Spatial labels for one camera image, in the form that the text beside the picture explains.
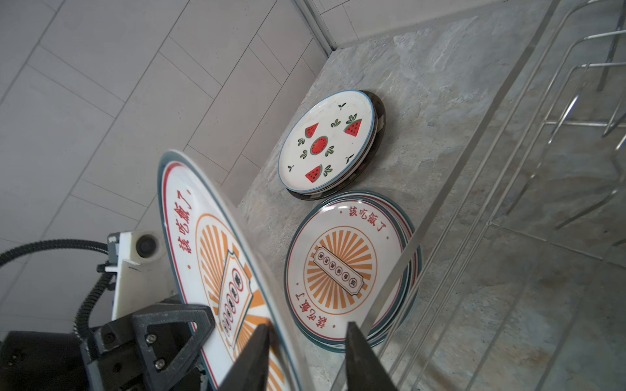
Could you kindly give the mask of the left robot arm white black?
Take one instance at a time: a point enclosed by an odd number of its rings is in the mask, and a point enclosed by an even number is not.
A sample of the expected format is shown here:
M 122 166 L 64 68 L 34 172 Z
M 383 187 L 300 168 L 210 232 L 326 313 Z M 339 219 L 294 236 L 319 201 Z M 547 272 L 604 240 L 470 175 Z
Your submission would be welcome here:
M 163 301 L 71 334 L 9 332 L 3 390 L 207 390 L 201 357 L 215 330 L 207 306 Z

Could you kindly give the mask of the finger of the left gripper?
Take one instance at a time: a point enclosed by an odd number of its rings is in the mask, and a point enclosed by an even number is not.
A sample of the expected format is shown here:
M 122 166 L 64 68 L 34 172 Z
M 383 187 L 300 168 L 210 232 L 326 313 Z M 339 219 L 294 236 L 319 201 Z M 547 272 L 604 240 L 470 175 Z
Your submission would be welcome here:
M 131 316 L 147 390 L 170 390 L 193 368 L 215 329 L 208 306 L 155 304 Z

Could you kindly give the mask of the brown patterned plate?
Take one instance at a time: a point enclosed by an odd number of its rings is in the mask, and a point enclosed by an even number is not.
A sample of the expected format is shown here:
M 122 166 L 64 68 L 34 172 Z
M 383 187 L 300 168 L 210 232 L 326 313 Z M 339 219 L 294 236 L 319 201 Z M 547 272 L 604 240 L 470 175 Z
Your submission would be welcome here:
M 414 225 L 378 194 L 327 200 L 296 230 L 285 262 L 285 296 L 295 324 L 319 347 L 342 353 L 347 325 L 365 319 Z

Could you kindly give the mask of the white red rim plate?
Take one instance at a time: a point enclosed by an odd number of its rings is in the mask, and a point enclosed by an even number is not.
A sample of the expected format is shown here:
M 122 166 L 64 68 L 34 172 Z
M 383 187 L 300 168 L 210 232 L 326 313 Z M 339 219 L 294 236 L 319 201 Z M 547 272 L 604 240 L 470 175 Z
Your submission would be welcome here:
M 392 212 L 395 215 L 396 221 L 402 222 L 405 238 L 405 244 L 402 245 L 402 248 L 404 249 L 406 247 L 406 244 L 409 242 L 412 233 L 414 233 L 415 231 L 415 226 L 411 218 L 409 218 L 409 215 L 403 210 L 403 208 L 397 202 L 391 200 L 390 197 L 383 195 L 379 192 L 374 192 L 370 190 L 350 191 L 333 195 L 329 199 L 325 200 L 324 203 L 320 203 L 320 206 L 330 204 L 332 201 L 335 200 L 355 199 L 357 197 L 371 199 L 378 202 L 378 204 L 384 205 L 389 212 Z M 407 286 L 407 288 L 405 288 L 403 291 L 404 298 L 400 299 L 399 303 L 393 306 L 393 314 L 387 318 L 385 327 L 380 328 L 376 326 L 368 335 L 368 342 L 372 347 L 381 345 L 386 340 L 394 321 L 397 319 L 398 315 L 403 312 L 402 306 L 406 302 L 408 302 L 409 308 L 412 307 L 415 300 L 412 299 L 411 301 L 409 301 L 409 293 L 410 290 L 417 283 L 417 277 L 420 275 L 421 271 L 422 250 L 420 247 L 417 247 L 417 250 L 414 253 L 411 262 L 409 263 L 403 274 L 403 281 L 410 282 L 409 286 Z

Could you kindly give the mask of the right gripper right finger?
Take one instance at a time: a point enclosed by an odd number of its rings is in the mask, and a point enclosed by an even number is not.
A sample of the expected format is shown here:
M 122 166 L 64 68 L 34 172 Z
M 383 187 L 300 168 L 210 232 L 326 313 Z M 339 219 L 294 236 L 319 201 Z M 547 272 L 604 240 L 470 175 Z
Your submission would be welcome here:
M 355 322 L 347 326 L 346 374 L 349 390 L 397 390 Z

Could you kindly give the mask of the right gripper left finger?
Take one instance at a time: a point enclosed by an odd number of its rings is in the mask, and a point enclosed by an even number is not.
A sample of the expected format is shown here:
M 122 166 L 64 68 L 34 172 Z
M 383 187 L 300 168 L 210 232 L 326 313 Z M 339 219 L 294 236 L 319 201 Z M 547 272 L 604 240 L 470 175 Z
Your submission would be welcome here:
M 267 324 L 261 324 L 254 330 L 252 337 L 218 390 L 264 391 L 267 389 L 270 347 L 270 328 Z

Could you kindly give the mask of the sunburst pattern plate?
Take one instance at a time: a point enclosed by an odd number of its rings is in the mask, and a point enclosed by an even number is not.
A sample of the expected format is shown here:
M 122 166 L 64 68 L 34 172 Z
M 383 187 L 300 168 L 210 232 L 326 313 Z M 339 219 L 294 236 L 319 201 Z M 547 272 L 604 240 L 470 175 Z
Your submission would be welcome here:
M 161 225 L 179 295 L 207 306 L 215 329 L 200 357 L 219 389 L 256 328 L 271 330 L 268 390 L 313 390 L 298 328 L 267 262 L 254 250 L 236 207 L 182 152 L 159 162 Z

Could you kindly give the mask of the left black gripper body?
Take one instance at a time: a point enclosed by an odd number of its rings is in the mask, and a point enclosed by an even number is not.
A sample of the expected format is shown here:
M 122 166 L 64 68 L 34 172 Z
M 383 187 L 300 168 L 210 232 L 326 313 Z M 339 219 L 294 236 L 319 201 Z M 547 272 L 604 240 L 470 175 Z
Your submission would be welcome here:
M 156 304 L 184 303 L 165 300 Z M 92 390 L 147 390 L 143 381 L 143 364 L 131 325 L 132 314 L 92 331 L 82 344 L 83 361 Z M 200 352 L 191 371 L 170 390 L 205 389 L 202 376 L 204 370 Z

